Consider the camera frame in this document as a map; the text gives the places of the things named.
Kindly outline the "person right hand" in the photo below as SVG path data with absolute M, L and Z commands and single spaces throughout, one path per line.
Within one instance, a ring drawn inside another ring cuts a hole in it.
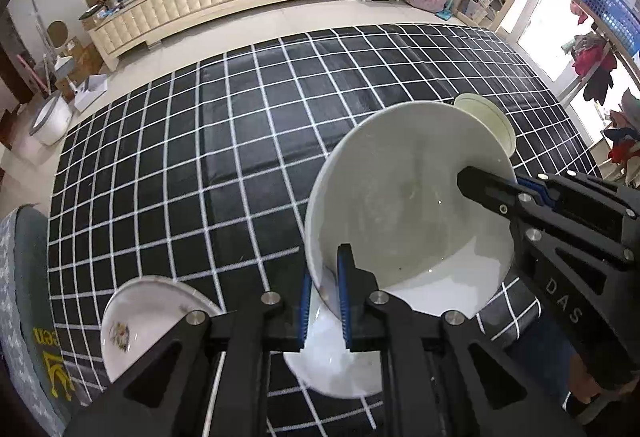
M 588 405 L 585 413 L 580 416 L 586 421 L 594 419 L 610 402 L 620 399 L 626 393 L 627 386 L 618 387 L 614 391 L 601 387 L 588 372 L 582 358 L 575 353 L 570 358 L 568 390 L 579 402 Z

